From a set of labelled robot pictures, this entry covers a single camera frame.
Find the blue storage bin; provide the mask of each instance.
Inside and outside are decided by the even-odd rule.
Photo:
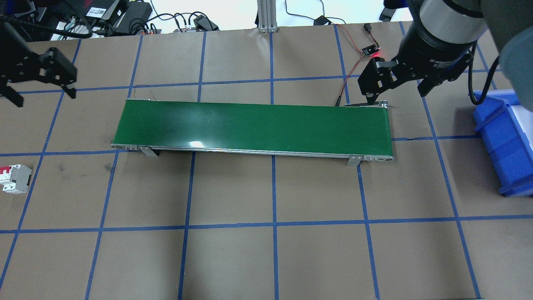
[[[474,92],[479,99],[481,92]],[[533,195],[533,150],[512,106],[518,106],[513,90],[490,91],[474,111],[476,132],[481,134],[502,183],[505,196]]]

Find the conveyor belt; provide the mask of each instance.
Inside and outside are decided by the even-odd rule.
[[[223,104],[127,99],[114,148],[392,161],[383,107]]]

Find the blue grid line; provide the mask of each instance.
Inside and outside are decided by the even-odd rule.
[[[60,93],[63,90],[39,90],[39,91],[22,91],[19,94],[42,94],[42,93]]]
[[[374,247],[372,246],[372,235],[370,234],[370,222],[368,219],[368,210],[367,210],[366,198],[365,198],[365,188],[363,186],[363,176],[362,176],[360,165],[357,166],[357,178],[359,180],[359,192],[361,193],[361,205],[363,209],[363,217],[365,219],[365,231],[366,231],[367,243],[368,243],[368,256],[370,260],[370,268],[372,270],[372,281],[374,282],[374,293],[376,295],[376,299],[379,300],[379,286],[377,284],[376,263],[374,260]]]
[[[0,157],[10,157],[10,156],[51,156],[51,155],[93,155],[93,154],[109,154],[115,152],[138,152],[125,149],[116,149],[116,150],[101,150],[101,151],[72,151],[72,152],[32,152],[32,153],[4,153],[0,154]]]
[[[144,35],[141,35],[141,37],[139,38],[139,46],[137,47],[137,54],[135,55],[135,64],[133,65],[132,79],[130,80],[130,85],[128,86],[128,98],[132,94],[133,82],[135,81],[135,74],[137,73],[137,65],[139,64],[139,56],[141,55],[143,37]]]
[[[437,137],[438,140],[446,140],[446,139],[479,139],[481,136],[478,135],[470,135],[470,136],[441,136]]]
[[[476,44],[475,47],[478,49],[479,58],[481,58],[481,61],[483,62],[485,71],[489,72],[489,66],[487,65],[487,62],[485,61],[485,56],[483,56],[483,51],[481,51],[481,47],[479,47],[479,44]],[[490,80],[490,84],[492,85],[493,89],[497,90],[496,83],[494,83],[494,79]]]
[[[402,36],[404,36],[405,35],[405,29],[403,27],[403,22],[399,21],[398,24],[400,25],[401,34],[402,34]]]
[[[82,39],[78,39],[78,45],[76,46],[76,51],[74,51],[74,57],[72,58],[72,64],[76,63],[76,58],[78,57],[79,48],[82,46]]]
[[[210,84],[232,84],[232,83],[255,83],[255,82],[271,82],[271,79],[249,79],[249,80],[228,80],[228,81],[209,81],[202,82],[202,85]]]
[[[183,248],[181,250],[180,278],[177,288],[178,300],[183,299],[183,282],[185,277],[185,259],[187,258],[187,241],[189,238],[189,220],[191,217],[192,183],[195,176],[196,152],[192,152],[191,170],[189,174],[189,193],[187,194],[187,210],[185,212],[185,226],[183,227]]]
[[[103,209],[102,209],[102,217],[100,218],[100,228],[103,228],[104,222],[106,221],[107,205],[109,204],[109,195],[111,195],[111,186],[113,185],[113,177],[115,176],[115,169],[117,167],[117,161],[118,161],[118,153],[115,153],[115,159],[113,160],[113,166],[111,167],[111,172],[109,174],[106,198],[104,200]],[[91,270],[89,272],[89,279],[87,281],[87,289],[85,290],[85,300],[88,300],[89,295],[91,294],[94,269],[96,268],[96,260],[98,259],[98,252],[100,251],[101,240],[102,240],[102,231],[99,231],[98,237],[96,238],[96,246],[94,247],[93,262],[91,264]]]
[[[341,75],[334,76],[312,76],[312,77],[292,77],[292,78],[274,78],[274,81],[303,81],[303,80],[323,80],[323,79],[338,79],[344,78]]]
[[[455,221],[455,217],[368,220],[370,224],[430,223],[430,222],[450,222],[450,221]]]
[[[276,156],[272,156],[272,239],[274,249],[274,300],[279,300],[278,208],[276,194]]]
[[[431,114],[430,114],[429,108],[427,106],[427,102],[426,102],[426,98],[425,97],[422,97],[422,103],[424,104],[424,110],[426,111],[427,120],[430,123],[431,134],[434,137],[435,148],[437,149],[437,155],[439,157],[440,167],[442,169],[442,174],[444,176],[444,180],[445,180],[445,183],[446,183],[446,189],[448,190],[448,196],[450,197],[450,204],[451,204],[451,208],[452,208],[452,210],[454,212],[455,221],[456,221],[456,224],[457,224],[457,229],[459,231],[459,237],[461,239],[461,244],[463,246],[463,252],[464,252],[464,255],[465,255],[465,259],[466,259],[466,264],[468,266],[468,269],[469,269],[469,272],[470,272],[470,278],[472,280],[472,285],[474,287],[474,291],[475,291],[475,295],[476,295],[477,299],[480,299],[481,298],[481,294],[479,292],[478,282],[477,282],[477,279],[475,278],[474,268],[472,266],[472,261],[470,260],[470,253],[469,253],[469,250],[468,250],[468,246],[466,245],[466,239],[465,239],[465,236],[464,236],[464,233],[463,233],[463,227],[461,225],[461,220],[459,219],[459,213],[457,211],[457,205],[455,204],[454,195],[453,195],[453,192],[451,190],[450,180],[448,178],[448,172],[446,171],[446,166],[444,164],[444,159],[442,157],[442,152],[441,152],[440,146],[439,146],[439,140],[437,138],[437,135],[435,134],[435,128],[433,126],[433,121],[431,120]]]
[[[337,25],[333,25],[333,29],[335,29],[335,39],[337,40],[338,56],[341,60],[342,80],[346,80],[346,70],[344,69],[344,58],[342,56],[341,40],[338,37]],[[348,95],[348,83],[346,83],[346,85],[344,86],[344,94],[346,95],[346,104],[350,104],[350,96]]]
[[[516,220],[533,219],[533,215],[493,215],[493,216],[465,216],[459,217],[461,221],[478,220]],[[324,226],[324,225],[353,225],[353,224],[393,224],[393,223],[432,223],[432,222],[454,222],[455,217],[436,218],[406,218],[406,219],[369,219],[365,220],[322,220],[322,221],[294,221],[276,222],[277,227],[290,226]],[[272,227],[273,222],[260,223],[231,223],[231,224],[204,224],[189,225],[190,230],[218,229],[218,228],[249,228],[249,227]],[[185,225],[168,226],[133,226],[133,227],[88,227],[88,228],[48,228],[48,229],[21,229],[21,230],[0,230],[0,234],[25,234],[25,233],[60,233],[60,232],[127,232],[127,231],[164,231],[164,230],[184,230]]]
[[[417,137],[417,138],[392,138],[392,141],[406,141],[406,140],[432,140],[432,137]]]
[[[459,219],[462,221],[517,220],[517,219],[533,219],[533,215],[471,216],[471,217],[459,217]]]
[[[48,134],[46,135],[46,140],[43,145],[43,150],[41,151],[41,156],[39,158],[39,162],[37,163],[37,168],[35,169],[35,175],[33,176],[33,181],[31,182],[30,188],[28,190],[28,196],[26,197],[26,201],[24,202],[24,208],[22,209],[22,214],[19,219],[19,225],[17,226],[17,230],[21,230],[22,223],[24,222],[24,217],[26,216],[26,212],[28,211],[28,205],[31,199],[31,195],[33,193],[33,189],[35,186],[35,182],[37,181],[37,175],[39,174],[39,170],[41,169],[41,164],[43,163],[44,155],[43,153],[46,152],[46,148],[48,147],[48,142],[50,141],[50,136],[52,135],[52,131],[54,129],[55,120],[58,117],[59,108],[61,107],[61,102],[63,101],[64,97],[64,91],[61,92],[61,96],[59,97],[58,104],[55,108],[54,116],[52,117],[52,122],[50,124],[50,128],[48,130]],[[11,257],[13,256],[13,251],[15,250],[15,245],[17,243],[17,239],[19,237],[19,233],[15,233],[15,236],[13,237],[13,241],[11,242],[11,246],[9,248],[9,253],[7,255],[7,259],[4,265],[4,269],[2,270],[2,275],[0,276],[0,289],[2,288],[2,285],[4,284],[5,275],[7,273],[7,268],[9,267],[9,263],[11,261]]]
[[[359,74],[352,74],[350,78],[357,78]],[[255,82],[271,82],[271,81],[304,81],[304,80],[325,80],[325,79],[338,79],[344,78],[342,75],[335,76],[312,76],[312,77],[288,77],[288,78],[266,78],[266,79],[250,79],[250,80],[230,80],[230,81],[209,81],[201,82],[202,85],[212,85],[212,84],[232,84],[232,83],[255,83]],[[135,89],[146,89],[146,88],[165,88],[171,86],[186,86],[186,85],[200,85],[199,82],[184,82],[184,83],[162,83],[162,84],[138,84],[134,85],[131,88]],[[125,90],[129,89],[129,85],[121,86],[104,86],[100,88],[82,88],[77,89],[77,91],[102,91],[102,90]],[[19,92],[20,94],[39,94],[39,93],[60,93],[62,90],[39,90],[39,91],[24,91]]]
[[[104,91],[104,90],[125,90],[125,89],[132,89],[133,86],[129,85],[122,85],[122,86],[104,86],[102,88],[83,88],[83,89],[77,89],[78,92],[86,92],[86,91]]]
[[[204,77],[204,57],[205,57],[205,40],[207,37],[207,31],[204,31],[204,38],[201,43],[201,58],[200,58],[200,76],[198,77],[198,98],[196,102],[201,100],[201,85]]]

